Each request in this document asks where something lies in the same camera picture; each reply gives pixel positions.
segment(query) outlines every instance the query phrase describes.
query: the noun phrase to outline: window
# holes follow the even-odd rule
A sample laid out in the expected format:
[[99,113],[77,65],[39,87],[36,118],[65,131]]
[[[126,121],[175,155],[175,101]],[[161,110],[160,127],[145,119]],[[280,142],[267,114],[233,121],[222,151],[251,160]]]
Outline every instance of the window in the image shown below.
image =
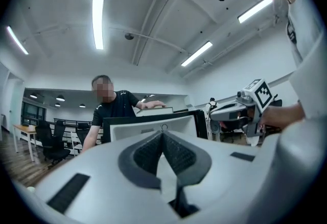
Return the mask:
[[45,120],[45,108],[23,102],[21,106],[21,123],[37,125],[37,120]]

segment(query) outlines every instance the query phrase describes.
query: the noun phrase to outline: smoke detector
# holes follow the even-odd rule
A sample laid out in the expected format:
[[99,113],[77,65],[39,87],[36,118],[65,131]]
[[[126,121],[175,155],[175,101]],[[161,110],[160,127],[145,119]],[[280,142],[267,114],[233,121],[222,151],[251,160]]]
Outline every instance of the smoke detector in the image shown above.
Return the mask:
[[125,34],[125,39],[132,40],[133,38],[134,38],[134,36],[131,33],[126,33]]

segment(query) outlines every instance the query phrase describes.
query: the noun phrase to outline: wooden table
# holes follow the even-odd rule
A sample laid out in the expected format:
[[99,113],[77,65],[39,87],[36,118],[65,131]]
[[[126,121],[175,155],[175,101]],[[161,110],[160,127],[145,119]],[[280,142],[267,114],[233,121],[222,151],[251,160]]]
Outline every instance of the wooden table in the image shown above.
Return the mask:
[[[16,137],[17,137],[17,139],[20,140],[21,132],[24,132],[24,133],[27,134],[27,142],[28,142],[28,145],[29,145],[31,160],[34,161],[34,156],[33,156],[33,151],[32,151],[32,144],[31,144],[31,134],[36,134],[35,126],[30,125],[30,126],[26,127],[26,126],[23,126],[23,125],[14,125],[14,144],[15,144],[16,152],[18,152]],[[34,136],[34,145],[36,147],[36,138],[35,138],[35,136]]]

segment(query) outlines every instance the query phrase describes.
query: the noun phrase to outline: ceiling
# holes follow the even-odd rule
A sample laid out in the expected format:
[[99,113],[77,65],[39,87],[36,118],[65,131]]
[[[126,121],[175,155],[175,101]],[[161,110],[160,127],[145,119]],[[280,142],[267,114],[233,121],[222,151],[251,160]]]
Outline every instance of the ceiling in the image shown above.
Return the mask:
[[[24,55],[7,38],[22,61],[69,52],[77,61],[78,56],[97,55],[187,77],[286,15],[287,3],[274,0],[240,24],[237,17],[259,1],[105,0],[103,51],[95,49],[92,0],[13,0],[3,25],[12,27],[30,53]],[[126,40],[126,33],[132,33],[134,39]],[[213,47],[182,67],[208,40]]]
[[[37,99],[31,98],[31,94],[36,94]],[[64,96],[64,102],[56,100],[59,95]],[[150,96],[151,93],[134,95],[139,100],[142,100],[145,96]],[[56,103],[60,103],[61,107],[64,108],[78,108],[80,104],[84,104],[87,108],[96,108],[99,105],[96,95],[92,91],[51,91],[27,88],[24,91],[24,97],[51,107],[55,107]],[[172,95],[155,95],[153,97],[148,97],[145,103],[153,100],[165,102],[170,97],[172,97]]]

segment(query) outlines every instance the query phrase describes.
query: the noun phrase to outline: short dark hair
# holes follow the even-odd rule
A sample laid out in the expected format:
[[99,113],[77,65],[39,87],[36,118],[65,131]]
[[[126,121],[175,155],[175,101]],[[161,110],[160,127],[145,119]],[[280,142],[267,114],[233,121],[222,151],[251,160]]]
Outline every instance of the short dark hair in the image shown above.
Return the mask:
[[111,83],[111,79],[107,75],[98,75],[92,80],[92,83],[91,83],[92,87],[93,87],[93,83],[96,82],[98,79],[101,79],[101,78],[106,79],[106,80],[108,80],[109,83]]

